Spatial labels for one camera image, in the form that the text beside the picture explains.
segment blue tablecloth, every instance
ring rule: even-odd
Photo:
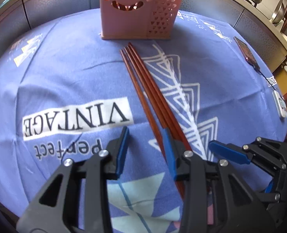
[[[121,59],[128,41],[104,41],[100,32],[100,10],[80,12],[27,32],[1,57],[0,202],[22,215],[62,159],[91,157],[127,125],[124,173],[108,183],[113,228],[177,232],[182,201]],[[180,11],[171,35],[132,43],[197,154],[213,160],[212,139],[284,140],[287,118],[279,118],[272,88],[245,62],[233,37],[244,39],[229,24]],[[271,180],[253,164],[235,167],[254,190]]]

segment pink utensil holder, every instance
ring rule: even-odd
[[[100,0],[103,39],[169,39],[182,0]]]

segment metal screw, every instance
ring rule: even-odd
[[[221,159],[221,160],[219,160],[219,164],[220,164],[221,166],[227,166],[227,165],[229,164],[229,162],[228,162],[228,160],[226,160],[226,159]]]
[[[279,201],[280,198],[281,198],[281,195],[280,195],[280,194],[276,194],[275,197],[274,197],[274,199],[275,199],[276,201]]]
[[[63,162],[64,166],[71,166],[72,163],[73,163],[73,160],[71,158],[67,158]]]
[[[107,156],[109,154],[109,152],[105,149],[105,150],[100,150],[99,151],[99,153],[98,153],[98,155],[100,156],[100,157],[105,157],[105,156]]]
[[[184,151],[183,156],[185,156],[186,158],[190,158],[193,156],[193,152],[192,151]]]

